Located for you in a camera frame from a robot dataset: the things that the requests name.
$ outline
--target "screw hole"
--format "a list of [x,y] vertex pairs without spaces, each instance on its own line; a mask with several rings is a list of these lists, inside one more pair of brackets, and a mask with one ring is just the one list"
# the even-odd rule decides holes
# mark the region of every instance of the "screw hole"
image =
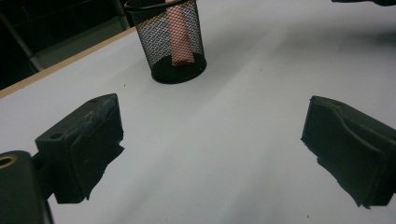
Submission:
[[17,160],[18,157],[16,156],[5,156],[0,158],[0,169],[6,168],[10,166]]
[[51,135],[49,138],[50,139],[57,139],[57,138],[60,138],[60,137],[62,137],[61,133],[55,133],[55,134]]

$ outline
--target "white tabletop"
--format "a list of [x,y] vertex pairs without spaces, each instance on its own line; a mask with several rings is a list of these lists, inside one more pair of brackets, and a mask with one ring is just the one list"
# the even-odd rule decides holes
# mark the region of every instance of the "white tabletop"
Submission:
[[358,207],[300,140],[312,95],[396,128],[396,7],[200,0],[206,70],[155,82],[137,33],[0,100],[0,152],[99,95],[119,96],[123,153],[57,224],[395,223]]

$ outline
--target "pink object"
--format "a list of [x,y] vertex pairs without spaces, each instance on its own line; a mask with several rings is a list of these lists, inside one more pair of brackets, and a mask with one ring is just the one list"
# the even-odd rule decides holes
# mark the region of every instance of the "pink object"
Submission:
[[183,7],[178,5],[166,9],[168,17],[170,42],[172,51],[172,65],[184,65],[194,63],[191,41],[187,30],[186,20],[184,19]]

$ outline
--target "black wire mesh cup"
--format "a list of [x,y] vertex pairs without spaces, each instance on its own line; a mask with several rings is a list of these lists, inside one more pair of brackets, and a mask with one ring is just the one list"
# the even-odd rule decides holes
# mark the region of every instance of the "black wire mesh cup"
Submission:
[[195,0],[129,0],[124,8],[132,16],[154,80],[176,84],[204,72]]

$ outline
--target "wooden table edge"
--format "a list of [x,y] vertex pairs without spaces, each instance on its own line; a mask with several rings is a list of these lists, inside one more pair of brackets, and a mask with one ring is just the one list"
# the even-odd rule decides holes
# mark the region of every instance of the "wooden table edge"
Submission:
[[78,54],[76,54],[76,55],[74,55],[74,56],[72,56],[72,57],[70,57],[70,58],[68,58],[68,59],[66,59],[64,61],[61,61],[60,63],[56,63],[55,65],[53,65],[53,66],[51,66],[51,67],[49,67],[49,68],[47,68],[47,69],[45,69],[45,70],[43,70],[41,72],[38,72],[38,73],[36,73],[36,74],[34,74],[34,75],[24,79],[24,80],[21,80],[21,81],[15,83],[15,84],[13,84],[13,85],[11,85],[9,87],[6,87],[6,88],[0,90],[0,99],[10,95],[11,93],[13,93],[15,91],[18,91],[20,89],[25,88],[26,86],[38,81],[39,79],[41,79],[43,77],[49,76],[50,74],[60,70],[61,68],[66,67],[70,63],[73,63],[73,62],[75,62],[75,61],[77,61],[77,60],[79,60],[79,59],[81,59],[81,58],[83,58],[83,57],[85,57],[85,56],[87,56],[87,55],[89,55],[89,54],[101,49],[101,48],[103,48],[104,46],[111,44],[112,42],[114,42],[114,41],[116,41],[116,40],[118,40],[118,39],[120,39],[120,38],[122,38],[122,37],[124,37],[124,36],[126,36],[126,35],[128,35],[128,34],[130,34],[132,32],[134,32],[135,30],[136,29],[133,27],[133,28],[130,28],[130,29],[124,31],[124,32],[121,32],[121,33],[117,34],[117,35],[114,35],[114,36],[110,37],[109,39],[107,39],[107,40],[105,40],[105,41],[103,41],[103,42],[101,42],[101,43],[99,43],[99,44],[97,44],[97,45],[95,45],[93,47],[85,49],[82,52],[80,52],[80,53],[78,53]]

